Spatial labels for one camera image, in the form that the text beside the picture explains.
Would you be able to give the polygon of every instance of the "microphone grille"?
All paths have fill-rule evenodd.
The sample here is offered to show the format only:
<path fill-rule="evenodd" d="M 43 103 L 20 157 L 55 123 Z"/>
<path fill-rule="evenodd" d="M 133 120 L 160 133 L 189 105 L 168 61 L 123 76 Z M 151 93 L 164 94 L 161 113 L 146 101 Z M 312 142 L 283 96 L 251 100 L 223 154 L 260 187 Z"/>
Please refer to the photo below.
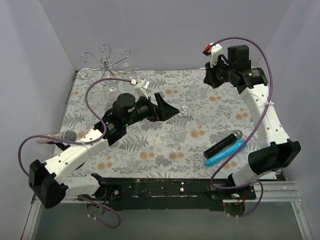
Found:
<path fill-rule="evenodd" d="M 63 134 L 63 140 L 75 142 L 77 140 L 77 133 L 72 130 L 68 130 Z"/>
<path fill-rule="evenodd" d="M 234 131 L 232 131 L 232 134 L 234 134 L 236 136 L 237 140 L 241 139 L 242 135 L 243 135 L 242 131 L 240 131 L 240 130 L 234 130 Z"/>

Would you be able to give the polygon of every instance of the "glass cup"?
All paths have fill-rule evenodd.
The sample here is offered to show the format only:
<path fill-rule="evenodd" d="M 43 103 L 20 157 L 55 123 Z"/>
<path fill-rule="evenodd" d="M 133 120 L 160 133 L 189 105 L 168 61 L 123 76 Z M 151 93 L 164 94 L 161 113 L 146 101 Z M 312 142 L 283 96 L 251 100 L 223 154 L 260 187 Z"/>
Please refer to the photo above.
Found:
<path fill-rule="evenodd" d="M 138 76 L 137 72 L 134 71 L 134 67 L 128 63 L 125 63 L 122 65 L 123 73 L 121 75 L 122 79 L 135 79 L 138 82 Z M 135 92 L 135 86 L 131 85 L 128 82 L 123 82 L 123 88 L 126 93 L 134 93 Z"/>
<path fill-rule="evenodd" d="M 119 86 L 116 80 L 105 80 L 101 82 L 103 91 L 103 101 L 106 106 L 106 110 L 112 108 L 114 101 L 119 96 Z"/>
<path fill-rule="evenodd" d="M 204 84 L 200 81 L 194 81 L 190 85 L 188 91 L 188 96 L 190 97 L 190 100 L 183 103 L 182 111 L 191 114 L 195 110 L 195 103 L 197 101 L 203 100 L 206 97 L 208 89 L 209 85 Z"/>
<path fill-rule="evenodd" d="M 90 68 L 82 68 L 78 71 L 77 76 L 81 80 L 88 80 L 91 79 L 94 75 L 94 71 Z"/>
<path fill-rule="evenodd" d="M 186 136 L 187 136 L 186 124 L 179 121 L 175 122 L 169 131 L 169 137 L 172 140 L 170 144 L 170 149 L 172 152 L 178 153 L 183 149 L 182 143 L 185 141 Z"/>

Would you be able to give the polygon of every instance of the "floral tablecloth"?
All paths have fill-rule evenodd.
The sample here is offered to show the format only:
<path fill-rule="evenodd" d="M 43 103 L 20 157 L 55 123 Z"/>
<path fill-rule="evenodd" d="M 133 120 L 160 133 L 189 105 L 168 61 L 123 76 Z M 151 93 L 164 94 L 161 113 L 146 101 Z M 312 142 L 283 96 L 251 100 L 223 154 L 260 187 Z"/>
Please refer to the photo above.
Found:
<path fill-rule="evenodd" d="M 160 92 L 166 102 L 180 109 L 189 100 L 190 84 L 194 81 L 202 82 L 205 71 L 137 71 L 137 75 L 138 79 L 150 80 L 147 92 L 153 102 L 156 103 L 153 93 Z M 96 71 L 92 79 L 76 78 L 73 84 L 61 131 L 75 131 L 78 140 L 98 122 L 86 107 L 85 93 L 88 86 L 100 77 L 101 72 Z M 123 83 L 119 84 L 119 90 L 123 91 Z M 106 105 L 100 83 L 91 90 L 88 101 L 99 116 L 104 115 Z M 187 136 L 183 150 L 174 153 L 169 148 L 169 131 L 178 118 L 186 121 Z M 215 90 L 210 87 L 205 99 L 195 104 L 194 113 L 180 113 L 166 122 L 144 120 L 129 126 L 127 135 L 110 148 L 94 155 L 75 170 L 72 176 L 98 173 L 102 177 L 114 178 L 210 178 L 221 162 L 206 167 L 203 152 L 231 131 L 239 129 L 246 137 L 253 127 L 249 110 L 236 88 L 229 83 Z M 257 142 L 257 135 L 254 135 L 247 147 L 218 173 L 217 178 L 226 178 L 245 165 L 248 154 L 258 149 Z M 275 179 L 276 175 L 270 173 L 264 178 Z"/>

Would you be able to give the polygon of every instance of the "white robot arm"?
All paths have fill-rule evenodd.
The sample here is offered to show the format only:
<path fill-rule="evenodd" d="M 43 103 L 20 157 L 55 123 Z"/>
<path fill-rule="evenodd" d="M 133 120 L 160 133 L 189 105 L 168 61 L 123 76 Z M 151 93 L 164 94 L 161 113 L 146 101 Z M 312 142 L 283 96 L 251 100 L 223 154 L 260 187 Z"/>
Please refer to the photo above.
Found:
<path fill-rule="evenodd" d="M 140 96 L 138 101 L 129 93 L 120 94 L 102 120 L 107 132 L 99 141 L 91 142 L 102 136 L 104 129 L 101 122 L 94 125 L 80 141 L 83 145 L 73 145 L 62 153 L 43 163 L 36 160 L 31 163 L 29 171 L 29 186 L 41 200 L 45 208 L 52 208 L 65 197 L 82 194 L 93 195 L 96 199 L 105 192 L 100 191 L 104 180 L 93 173 L 84 177 L 68 177 L 75 169 L 98 152 L 108 148 L 127 133 L 127 127 L 148 119 L 151 122 L 166 121 L 179 110 L 166 103 L 160 93 L 155 93 L 157 105 L 153 104 L 147 95 L 149 81 L 141 80 L 135 87 Z"/>
<path fill-rule="evenodd" d="M 203 53 L 210 56 L 205 65 L 204 83 L 218 88 L 231 83 L 246 103 L 255 125 L 268 104 L 266 115 L 260 123 L 257 134 L 260 150 L 251 152 L 248 163 L 228 177 L 229 186 L 249 184 L 272 171 L 287 167 L 301 150 L 298 141 L 292 142 L 282 127 L 272 102 L 268 102 L 268 81 L 261 68 L 251 68 L 249 47 L 239 45 L 228 47 L 228 58 L 222 54 L 219 44 L 209 44 Z"/>

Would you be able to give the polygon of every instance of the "white backdrop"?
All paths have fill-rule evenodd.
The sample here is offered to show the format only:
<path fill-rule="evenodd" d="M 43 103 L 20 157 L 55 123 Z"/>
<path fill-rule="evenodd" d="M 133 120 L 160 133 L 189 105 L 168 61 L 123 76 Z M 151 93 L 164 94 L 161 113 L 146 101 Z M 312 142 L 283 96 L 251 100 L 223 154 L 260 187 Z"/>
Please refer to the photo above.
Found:
<path fill-rule="evenodd" d="M 293 0 L 266 48 L 275 109 L 301 152 L 285 169 L 294 180 L 313 239 L 320 239 L 320 2 Z"/>
<path fill-rule="evenodd" d="M 229 36 L 265 48 L 292 0 L 39 0 L 74 68 L 102 44 L 132 51 L 143 70 L 204 67 L 205 46 Z M 260 58 L 252 48 L 251 58 Z"/>
<path fill-rule="evenodd" d="M 5 0 L 0 8 L 0 239 L 21 238 L 33 191 L 18 165 L 28 136 L 58 130 L 75 70 L 38 0 Z M 52 147 L 22 149 L 27 171 Z"/>

